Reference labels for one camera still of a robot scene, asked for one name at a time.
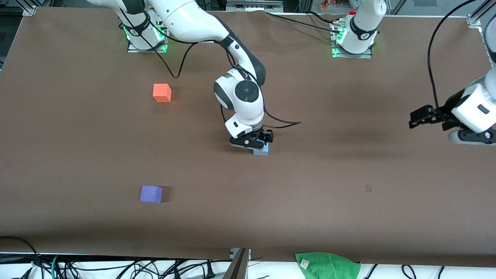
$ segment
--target green towel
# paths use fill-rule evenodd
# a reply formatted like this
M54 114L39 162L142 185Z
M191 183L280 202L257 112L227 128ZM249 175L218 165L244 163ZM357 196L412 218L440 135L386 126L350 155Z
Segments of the green towel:
M295 254L307 279L357 279L360 265L331 253Z

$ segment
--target brown tabletop surface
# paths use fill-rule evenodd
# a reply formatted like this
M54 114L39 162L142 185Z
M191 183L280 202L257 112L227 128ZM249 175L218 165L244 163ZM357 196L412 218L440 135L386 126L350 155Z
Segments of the brown tabletop surface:
M195 46L173 79L155 54L126 52L113 11L40 8L0 74L1 235L55 253L251 247L265 260L496 266L496 148L408 128L433 102L439 18L384 18L368 60L333 58L328 32L260 11L217 15L264 63L268 111L302 124L275 131L269 156L232 147L213 94L230 67L220 46ZM163 54L175 73L186 47ZM447 20L433 48L440 102L488 69L478 30ZM172 102L154 101L154 83L170 84ZM142 185L168 202L140 202Z

